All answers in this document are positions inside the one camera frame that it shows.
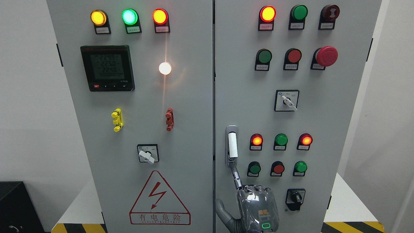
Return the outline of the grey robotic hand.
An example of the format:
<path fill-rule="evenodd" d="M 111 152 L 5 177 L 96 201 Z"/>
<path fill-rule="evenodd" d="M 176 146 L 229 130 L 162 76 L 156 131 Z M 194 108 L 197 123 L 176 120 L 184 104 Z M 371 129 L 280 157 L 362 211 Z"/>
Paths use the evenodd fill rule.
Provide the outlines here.
<path fill-rule="evenodd" d="M 236 158 L 229 158 L 237 190 L 241 218 L 235 219 L 226 211 L 220 199 L 215 201 L 215 211 L 231 233 L 272 233 L 279 227 L 275 196 L 270 188 L 260 185 L 243 185 L 236 167 Z"/>

